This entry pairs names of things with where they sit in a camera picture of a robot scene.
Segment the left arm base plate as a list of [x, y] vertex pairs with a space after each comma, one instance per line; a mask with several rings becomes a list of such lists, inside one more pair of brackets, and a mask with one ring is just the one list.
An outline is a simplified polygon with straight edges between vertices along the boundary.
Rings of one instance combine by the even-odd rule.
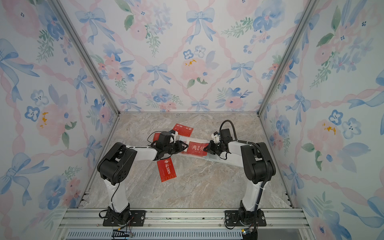
[[108, 209], [104, 217], [104, 227], [143, 227], [146, 218], [145, 210], [129, 210], [116, 213]]

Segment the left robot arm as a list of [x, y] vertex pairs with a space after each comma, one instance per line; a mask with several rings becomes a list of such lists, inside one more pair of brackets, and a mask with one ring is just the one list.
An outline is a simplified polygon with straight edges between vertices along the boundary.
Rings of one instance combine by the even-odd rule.
[[133, 147], [123, 143], [115, 143], [98, 163], [97, 171], [108, 190], [109, 206], [101, 211], [105, 216], [104, 227], [126, 227], [130, 223], [135, 226], [144, 224], [146, 212], [139, 215], [131, 212], [130, 203], [126, 196], [126, 181], [135, 161], [162, 161], [188, 148], [188, 144], [177, 139], [173, 130], [160, 132], [159, 138], [148, 146]]

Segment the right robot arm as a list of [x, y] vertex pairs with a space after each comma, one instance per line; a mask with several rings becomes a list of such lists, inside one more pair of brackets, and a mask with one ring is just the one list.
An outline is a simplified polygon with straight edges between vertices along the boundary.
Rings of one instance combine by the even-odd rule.
[[232, 121], [225, 120], [212, 140], [204, 148], [209, 157], [216, 156], [223, 163], [243, 168], [248, 180], [246, 192], [237, 210], [238, 218], [228, 217], [226, 224], [264, 227], [266, 220], [260, 201], [267, 183], [276, 174], [276, 166], [265, 143], [239, 140]]

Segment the red card 100 percent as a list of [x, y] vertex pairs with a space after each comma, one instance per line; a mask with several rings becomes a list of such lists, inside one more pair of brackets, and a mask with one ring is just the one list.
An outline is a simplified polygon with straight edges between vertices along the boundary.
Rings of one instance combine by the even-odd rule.
[[158, 160], [157, 165], [162, 183], [177, 177], [171, 158]]

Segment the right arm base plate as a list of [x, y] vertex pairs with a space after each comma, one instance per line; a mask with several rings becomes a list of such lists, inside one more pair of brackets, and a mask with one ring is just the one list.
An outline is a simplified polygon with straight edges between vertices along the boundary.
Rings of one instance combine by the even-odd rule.
[[248, 212], [243, 210], [226, 210], [225, 225], [227, 227], [266, 227], [266, 217], [261, 209]]

